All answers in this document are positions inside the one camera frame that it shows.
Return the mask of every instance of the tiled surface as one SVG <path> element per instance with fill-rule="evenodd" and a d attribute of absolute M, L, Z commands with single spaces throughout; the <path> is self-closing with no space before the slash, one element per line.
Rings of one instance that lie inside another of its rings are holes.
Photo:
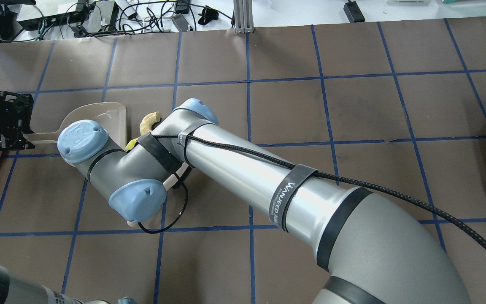
<path fill-rule="evenodd" d="M 448 21 L 467 68 L 486 69 L 486 18 Z"/>
<path fill-rule="evenodd" d="M 20 277 L 59 290 L 71 236 L 0 237 L 0 265 Z"/>
<path fill-rule="evenodd" d="M 146 234 L 80 235 L 66 292 L 85 301 L 133 296 L 152 303 L 158 246 L 159 237 Z"/>
<path fill-rule="evenodd" d="M 222 127 L 289 161 L 431 198 L 486 237 L 484 69 L 486 18 L 0 45 L 0 90 L 40 86 L 35 131 L 104 100 L 127 106 L 133 138 L 146 114 L 166 117 L 201 98 Z M 84 186 L 54 145 L 6 157 L 0 263 L 70 296 L 308 303 L 327 279 L 310 248 L 198 171 L 181 221 L 146 235 Z M 182 198 L 170 190 L 164 216 L 144 225 L 170 223 Z M 486 253 L 444 220 L 397 203 L 443 242 L 473 302 L 486 303 Z"/>

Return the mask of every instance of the white surface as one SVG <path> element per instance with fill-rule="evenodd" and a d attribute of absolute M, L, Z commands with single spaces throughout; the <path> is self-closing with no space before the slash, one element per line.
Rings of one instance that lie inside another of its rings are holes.
<path fill-rule="evenodd" d="M 348 23 L 343 11 L 347 0 L 254 0 L 253 19 L 255 27 L 287 27 L 292 25 L 309 25 L 324 23 Z M 193 4 L 208 5 L 231 16 L 233 0 L 192 0 Z M 441 19 L 486 16 L 486 0 L 457 0 L 451 4 L 443 4 L 442 0 L 423 0 L 423 2 L 398 3 L 393 0 L 357 0 L 357 4 L 366 21 L 396 21 L 413 19 Z M 158 15 L 162 4 L 149 4 L 153 12 Z M 199 19 L 201 8 L 193 7 L 196 19 Z M 147 17 L 146 5 L 138 7 L 140 19 Z M 193 25 L 192 16 L 185 18 Z M 137 23 L 130 23 L 138 28 Z M 202 27 L 198 31 L 229 29 L 230 20 L 220 16 L 218 21 Z M 177 31 L 171 20 L 164 20 L 164 29 Z M 73 32 L 65 25 L 62 27 L 65 38 L 73 37 Z M 26 40 L 35 37 L 36 31 L 22 32 L 17 40 Z M 61 39 L 57 28 L 51 29 L 45 37 L 46 40 Z"/>

